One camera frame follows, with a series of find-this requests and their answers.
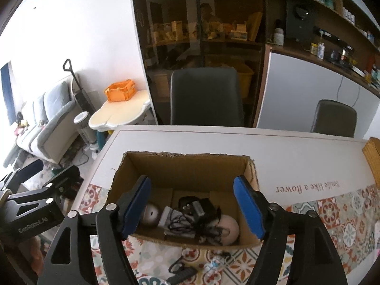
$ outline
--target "chair backrest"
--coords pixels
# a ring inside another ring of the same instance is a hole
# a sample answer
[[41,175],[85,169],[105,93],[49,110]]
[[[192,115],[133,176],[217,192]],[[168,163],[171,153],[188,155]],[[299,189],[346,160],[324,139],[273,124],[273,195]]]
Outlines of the chair backrest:
[[171,125],[244,126],[239,75],[233,68],[174,71],[170,106]]
[[356,110],[343,103],[320,100],[311,131],[326,135],[354,137]]

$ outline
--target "pillow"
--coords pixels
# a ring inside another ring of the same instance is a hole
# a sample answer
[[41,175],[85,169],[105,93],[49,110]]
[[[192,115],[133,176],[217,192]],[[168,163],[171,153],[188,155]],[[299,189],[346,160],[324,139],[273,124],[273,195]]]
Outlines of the pillow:
[[36,118],[34,116],[33,103],[33,101],[27,101],[21,110],[24,120],[27,120],[28,124],[32,126],[37,124]]
[[69,87],[62,81],[45,93],[44,105],[47,119],[50,121],[70,101]]
[[39,123],[41,121],[44,121],[44,122],[48,121],[48,117],[46,116],[46,111],[45,111],[45,106],[44,106],[44,95],[45,94],[42,94],[33,102],[34,117],[35,117],[36,123]]

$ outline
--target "pink round object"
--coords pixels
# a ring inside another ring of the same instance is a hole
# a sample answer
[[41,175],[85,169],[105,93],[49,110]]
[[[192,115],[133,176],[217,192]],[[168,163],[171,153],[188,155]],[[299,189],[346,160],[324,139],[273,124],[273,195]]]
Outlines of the pink round object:
[[239,224],[229,215],[222,214],[216,226],[224,229],[221,236],[221,242],[224,246],[231,245],[239,237]]

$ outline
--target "open cardboard box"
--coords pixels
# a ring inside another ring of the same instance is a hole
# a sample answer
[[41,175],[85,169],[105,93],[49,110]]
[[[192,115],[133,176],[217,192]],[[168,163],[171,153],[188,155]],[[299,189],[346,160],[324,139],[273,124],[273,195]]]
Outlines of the open cardboard box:
[[231,246],[211,246],[198,244],[195,239],[164,235],[162,228],[138,226],[134,236],[166,245],[232,250],[250,248],[260,244],[250,232],[233,194],[233,181],[244,174],[253,189],[259,190],[253,161],[246,156],[173,153],[127,152],[115,174],[107,204],[116,203],[121,194],[129,191],[140,175],[151,179],[152,191],[149,201],[161,210],[166,206],[178,207],[178,199],[194,195],[209,198],[214,206],[220,206],[222,214],[232,216],[240,227],[239,239]]

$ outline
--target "blue gripper pad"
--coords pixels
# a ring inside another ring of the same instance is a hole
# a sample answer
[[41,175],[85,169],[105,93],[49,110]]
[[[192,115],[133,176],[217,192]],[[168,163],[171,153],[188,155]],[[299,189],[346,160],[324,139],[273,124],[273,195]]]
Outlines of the blue gripper pad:
[[140,221],[141,212],[148,203],[151,188],[151,180],[146,176],[141,176],[129,192],[132,193],[132,198],[124,214],[124,224],[122,229],[123,239],[126,239],[129,235],[136,231],[137,225]]
[[237,203],[250,231],[262,240],[265,234],[263,215],[241,177],[238,176],[234,179],[233,188]]

